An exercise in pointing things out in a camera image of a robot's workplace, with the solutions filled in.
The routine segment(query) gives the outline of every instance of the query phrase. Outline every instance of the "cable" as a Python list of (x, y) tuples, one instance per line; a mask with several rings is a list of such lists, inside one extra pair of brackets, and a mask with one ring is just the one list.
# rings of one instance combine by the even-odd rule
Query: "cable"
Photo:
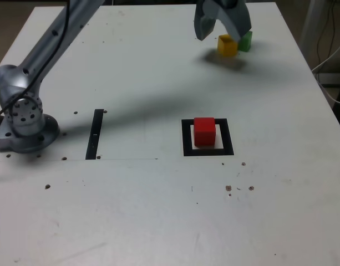
[(314, 70), (316, 70), (317, 68), (319, 68), (322, 64), (328, 62), (331, 58), (333, 58), (334, 55), (336, 55), (338, 51), (340, 51), (340, 47), (337, 48), (337, 50), (336, 50), (330, 57), (328, 57), (323, 63), (321, 63), (321, 64), (317, 65), (315, 68), (313, 68), (313, 69), (312, 69), (312, 72), (314, 72)]
[(5, 111), (7, 111), (9, 108), (11, 108), (19, 99), (21, 99), (23, 96), (25, 96), (25, 94), (27, 92), (29, 92), (31, 90), (31, 88), (33, 87), (33, 85), (36, 83), (36, 81), (38, 80), (39, 76), (41, 75), (41, 73), (43, 72), (43, 70), (47, 67), (47, 65), (50, 63), (50, 61), (54, 58), (54, 56), (56, 55), (56, 53), (58, 52), (60, 46), (62, 45), (62, 42), (65, 38), (66, 32), (68, 30), (68, 25), (69, 25), (69, 18), (70, 18), (70, 0), (66, 0), (66, 17), (65, 17), (65, 25), (64, 25), (64, 29), (63, 29), (63, 33), (60, 37), (60, 41), (58, 42), (56, 48), (54, 49), (54, 51), (52, 52), (52, 54), (50, 55), (50, 57), (48, 58), (48, 60), (44, 63), (44, 65), (41, 67), (41, 69), (39, 70), (39, 72), (34, 76), (33, 80), (31, 81), (31, 83), (27, 86), (27, 88), (25, 90), (23, 90), (16, 98), (14, 98), (11, 102), (9, 102), (9, 104), (7, 104), (5, 107), (2, 108), (2, 110), (0, 111), (0, 115), (3, 114)]
[[(320, 36), (319, 36), (318, 43), (317, 43), (317, 45), (316, 45), (316, 53), (317, 53), (318, 60), (319, 60), (319, 63), (318, 63), (318, 64), (321, 63), (320, 54), (319, 54), (319, 45), (320, 45), (321, 38), (323, 37), (324, 32), (325, 32), (325, 30), (326, 30), (326, 28), (327, 28), (327, 26), (328, 26), (328, 24), (329, 24), (329, 19), (330, 19), (330, 9), (332, 8), (332, 6), (333, 6), (333, 2), (330, 3), (329, 8), (327, 9), (327, 18), (326, 18), (326, 22), (325, 22), (325, 25), (324, 25), (324, 27), (323, 27), (323, 30), (321, 31), (321, 34), (320, 34)], [(315, 79), (317, 79), (317, 80), (320, 82), (320, 76), (318, 75), (319, 72), (320, 72), (320, 70), (317, 71), (317, 72), (315, 73)]]
[[(335, 32), (336, 32), (336, 28), (335, 28), (335, 16), (334, 16), (334, 7), (336, 4), (336, 0), (333, 0), (332, 4), (331, 4), (331, 16), (332, 16), (332, 38), (331, 38), (331, 42), (330, 42), (330, 48), (329, 48), (329, 53), (327, 55), (327, 57), (329, 57), (331, 55), (331, 50), (332, 50), (332, 45), (334, 43), (334, 39), (335, 39)], [(319, 68), (319, 70), (317, 71), (317, 74), (319, 74), (322, 69), (324, 68), (326, 62), (324, 64), (322, 64), (322, 66)]]
[(327, 90), (323, 87), (323, 85), (320, 84), (320, 82), (318, 82), (318, 81), (316, 81), (316, 82), (319, 84), (320, 88), (323, 90), (323, 93), (325, 93), (335, 103), (340, 104), (340, 101), (337, 101), (334, 98), (332, 98), (332, 96), (327, 92)]

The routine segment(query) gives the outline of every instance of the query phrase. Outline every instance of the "red cube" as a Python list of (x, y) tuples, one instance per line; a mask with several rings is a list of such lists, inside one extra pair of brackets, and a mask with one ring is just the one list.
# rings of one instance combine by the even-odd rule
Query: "red cube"
[(215, 119), (213, 117), (194, 118), (194, 145), (214, 146), (215, 144)]

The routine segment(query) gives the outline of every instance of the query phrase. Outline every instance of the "black cable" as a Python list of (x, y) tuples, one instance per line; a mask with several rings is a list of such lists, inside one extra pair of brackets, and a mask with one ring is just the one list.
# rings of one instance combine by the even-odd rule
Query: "black cable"
[[(333, 4), (334, 4), (334, 2), (331, 2), (331, 3), (330, 3), (330, 6), (329, 6), (329, 8), (328, 8), (328, 10), (327, 10), (327, 18), (326, 18), (326, 22), (325, 22), (325, 25), (324, 25), (324, 27), (323, 27), (323, 30), (321, 31), (321, 34), (320, 34), (320, 36), (319, 36), (318, 43), (317, 43), (317, 46), (316, 46), (316, 53), (317, 53), (318, 60), (319, 60), (318, 65), (321, 64), (321, 58), (320, 58), (320, 55), (319, 55), (319, 45), (320, 45), (321, 38), (323, 37), (324, 32), (325, 32), (325, 30), (326, 30), (326, 28), (327, 28), (327, 26), (328, 26), (328, 24), (329, 24), (330, 10), (331, 10)], [(320, 82), (320, 77), (318, 76), (319, 72), (320, 72), (320, 68), (319, 68), (318, 71), (316, 71), (316, 73), (315, 73), (315, 79), (317, 79), (317, 80)]]
[(68, 30), (68, 25), (69, 25), (69, 18), (70, 18), (70, 0), (66, 0), (66, 17), (65, 17), (65, 25), (64, 25), (64, 29), (63, 29), (63, 33), (60, 37), (60, 41), (58, 42), (58, 45), (56, 46), (56, 48), (54, 49), (54, 51), (52, 52), (52, 54), (49, 56), (48, 60), (44, 63), (44, 65), (41, 67), (41, 69), (39, 70), (39, 72), (34, 76), (33, 80), (31, 81), (31, 83), (27, 86), (27, 88), (25, 90), (23, 90), (16, 98), (14, 98), (11, 102), (9, 102), (9, 104), (7, 104), (5, 107), (2, 108), (2, 110), (0, 111), (0, 120), (1, 120), (1, 114), (3, 114), (5, 111), (7, 111), (9, 108), (11, 108), (19, 99), (21, 99), (22, 97), (25, 96), (25, 94), (27, 92), (29, 92), (31, 90), (31, 88), (33, 87), (33, 85), (36, 83), (36, 81), (38, 80), (39, 76), (41, 75), (41, 73), (43, 72), (43, 70), (47, 67), (47, 65), (50, 63), (50, 61), (54, 58), (54, 56), (56, 55), (56, 53), (58, 52), (60, 46), (63, 43), (63, 40), (65, 38), (66, 32)]
[[(332, 50), (332, 45), (334, 43), (334, 39), (335, 39), (335, 31), (336, 31), (336, 28), (335, 28), (335, 16), (334, 16), (334, 7), (335, 7), (335, 4), (336, 4), (336, 0), (333, 1), (333, 5), (332, 5), (332, 8), (331, 8), (331, 16), (332, 16), (332, 38), (331, 38), (331, 43), (330, 43), (330, 48), (329, 48), (329, 54), (327, 55), (327, 58), (330, 57), (331, 55), (331, 50)], [(321, 66), (320, 70), (321, 71), (324, 66), (325, 66), (326, 62)]]

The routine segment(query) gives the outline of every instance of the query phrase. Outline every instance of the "green cube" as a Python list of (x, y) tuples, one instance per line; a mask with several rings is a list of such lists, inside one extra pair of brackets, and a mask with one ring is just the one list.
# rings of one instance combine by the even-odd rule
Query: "green cube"
[(238, 50), (248, 52), (251, 47), (252, 32), (246, 33), (238, 43)]

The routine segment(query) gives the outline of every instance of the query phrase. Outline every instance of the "yellow cube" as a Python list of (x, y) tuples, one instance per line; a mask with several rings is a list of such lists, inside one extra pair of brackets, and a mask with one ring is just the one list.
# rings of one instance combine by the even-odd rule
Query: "yellow cube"
[(228, 34), (220, 35), (218, 38), (218, 52), (224, 57), (234, 57), (237, 54), (238, 43)]

